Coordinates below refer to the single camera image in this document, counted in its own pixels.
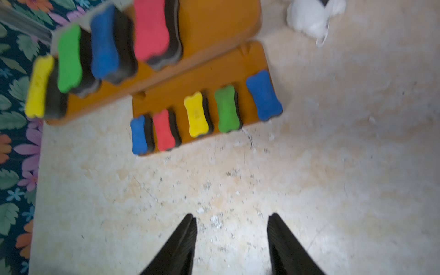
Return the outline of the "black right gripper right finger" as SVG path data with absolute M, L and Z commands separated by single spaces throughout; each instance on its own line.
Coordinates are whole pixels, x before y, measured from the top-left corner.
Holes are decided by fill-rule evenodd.
M 277 213 L 268 218 L 267 235 L 274 275 L 324 274 Z

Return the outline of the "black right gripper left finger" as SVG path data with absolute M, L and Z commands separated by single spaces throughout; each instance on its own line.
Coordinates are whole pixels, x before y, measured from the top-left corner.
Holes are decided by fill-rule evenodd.
M 197 219 L 192 214 L 187 214 L 141 274 L 192 274 L 196 241 Z

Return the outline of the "blue eraser shelf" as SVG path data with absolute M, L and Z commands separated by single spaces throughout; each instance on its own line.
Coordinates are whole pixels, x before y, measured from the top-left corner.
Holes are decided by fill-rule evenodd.
M 132 152 L 144 155 L 155 150 L 153 121 L 149 114 L 133 118 L 130 122 L 132 132 Z
M 115 5 L 109 5 L 91 20 L 91 71 L 95 78 L 120 85 L 138 71 L 134 54 L 134 24 Z
M 261 121 L 268 121 L 283 113 L 283 106 L 276 96 L 268 70 L 262 70 L 247 78 L 246 86 L 252 95 Z

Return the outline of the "green eraser shelf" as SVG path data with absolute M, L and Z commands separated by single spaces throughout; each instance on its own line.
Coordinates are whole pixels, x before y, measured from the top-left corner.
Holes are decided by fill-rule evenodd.
M 218 129 L 221 133 L 238 131 L 242 120 L 238 108 L 238 94 L 233 85 L 227 85 L 214 93 L 218 111 Z
M 59 36 L 57 86 L 63 94 L 85 98 L 96 92 L 101 81 L 91 71 L 91 34 L 73 24 Z

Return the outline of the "red eraser shelf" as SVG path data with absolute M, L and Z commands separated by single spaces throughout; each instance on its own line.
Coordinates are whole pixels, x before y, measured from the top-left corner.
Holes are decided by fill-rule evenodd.
M 179 8 L 179 0 L 134 1 L 135 56 L 155 71 L 182 58 Z
M 159 151 L 170 151 L 182 143 L 173 110 L 165 109 L 153 116 Z

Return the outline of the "yellow eraser shelf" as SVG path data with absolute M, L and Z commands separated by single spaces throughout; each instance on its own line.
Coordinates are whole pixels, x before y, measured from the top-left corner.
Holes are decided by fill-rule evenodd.
M 25 115 L 31 119 L 62 119 L 67 111 L 68 95 L 58 89 L 58 59 L 52 55 L 36 58 L 33 64 Z
M 193 138 L 209 135 L 214 131 L 207 98 L 200 91 L 184 99 L 189 121 L 189 134 Z

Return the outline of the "orange wooden two-tier shelf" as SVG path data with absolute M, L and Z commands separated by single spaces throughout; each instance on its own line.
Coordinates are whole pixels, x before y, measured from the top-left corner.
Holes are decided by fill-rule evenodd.
M 214 93 L 227 85 L 233 85 L 238 94 L 243 124 L 258 123 L 246 79 L 269 69 L 264 48 L 254 39 L 261 25 L 260 1 L 183 1 L 179 11 L 183 57 L 179 63 L 159 72 L 140 64 L 137 75 L 118 87 L 104 83 L 85 99 L 71 96 L 66 116 L 49 120 L 48 124 L 67 125 L 130 95 L 134 118 L 149 114 L 153 121 L 156 113 L 173 110 L 181 144 L 188 144 L 194 138 L 189 134 L 185 97 L 198 91 L 205 95 L 216 135 L 219 129 Z

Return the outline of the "small white plush toy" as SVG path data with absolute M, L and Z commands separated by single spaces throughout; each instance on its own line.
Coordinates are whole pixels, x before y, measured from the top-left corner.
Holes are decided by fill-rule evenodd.
M 322 47 L 328 37 L 329 21 L 332 17 L 345 12 L 346 0 L 295 0 L 286 11 L 287 25 L 316 41 Z

